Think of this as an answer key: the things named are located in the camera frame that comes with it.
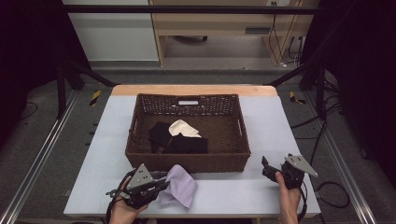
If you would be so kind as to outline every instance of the white table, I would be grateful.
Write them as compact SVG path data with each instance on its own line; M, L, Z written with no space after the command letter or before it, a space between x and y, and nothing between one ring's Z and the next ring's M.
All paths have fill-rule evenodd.
M124 150L137 92L162 94L238 93L251 156L243 173L194 174L198 184L190 210L152 202L140 217L277 217L278 185L262 175L262 156L280 168L289 154L300 155L276 91L263 86L118 86L110 95L64 213L104 217L115 189L132 170ZM320 213L312 184L306 217Z

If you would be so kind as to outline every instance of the wicker basket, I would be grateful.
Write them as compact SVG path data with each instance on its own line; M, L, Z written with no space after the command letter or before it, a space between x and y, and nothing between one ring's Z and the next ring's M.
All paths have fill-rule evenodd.
M151 153L149 129L178 119L207 138L207 154ZM238 95L138 94L125 154L133 167L145 163L150 171L179 164L189 173L243 172L250 150Z

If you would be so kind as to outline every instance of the hand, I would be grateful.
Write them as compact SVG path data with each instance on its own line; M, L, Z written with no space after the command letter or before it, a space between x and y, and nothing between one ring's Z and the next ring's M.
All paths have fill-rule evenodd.
M280 172L276 172L276 181L279 184L280 218L283 224L298 223L297 208L301 199L299 189L287 189L285 179Z
M125 188L128 181L129 179L125 180L121 189ZM149 205L146 204L139 209L134 209L131 206L128 206L121 196L118 196L116 198L116 203L114 203L113 209L111 210L110 224L131 224L134 222L137 215L148 207Z

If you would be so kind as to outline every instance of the wall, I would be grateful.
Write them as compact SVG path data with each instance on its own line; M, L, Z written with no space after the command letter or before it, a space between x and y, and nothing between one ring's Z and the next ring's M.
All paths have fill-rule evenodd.
M63 0L65 5L148 5L145 0ZM90 62L158 61L149 14L69 13Z

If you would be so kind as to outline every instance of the white cloth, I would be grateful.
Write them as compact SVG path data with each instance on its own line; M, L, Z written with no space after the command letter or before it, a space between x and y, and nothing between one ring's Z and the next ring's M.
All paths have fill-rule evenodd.
M170 183L168 188L158 195L160 205L181 203L190 208L198 185L189 173L180 165L174 165L169 171L166 181L170 181Z
M172 136L183 134L185 137L201 137L198 134L198 130L192 128L186 121L182 119L178 119L177 121L173 122L169 127L169 133Z

